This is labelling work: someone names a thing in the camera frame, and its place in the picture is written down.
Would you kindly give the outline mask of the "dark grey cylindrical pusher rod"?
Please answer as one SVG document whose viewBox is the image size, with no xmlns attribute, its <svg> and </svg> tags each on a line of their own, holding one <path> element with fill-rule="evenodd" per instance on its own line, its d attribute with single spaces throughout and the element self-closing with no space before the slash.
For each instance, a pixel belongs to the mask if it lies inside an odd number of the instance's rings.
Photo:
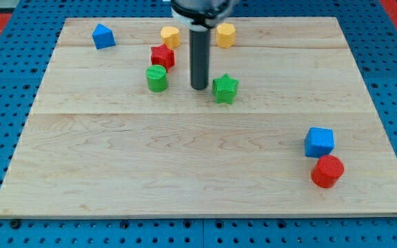
<svg viewBox="0 0 397 248">
<path fill-rule="evenodd" d="M 190 30 L 190 85 L 204 90 L 209 83 L 210 30 Z"/>
</svg>

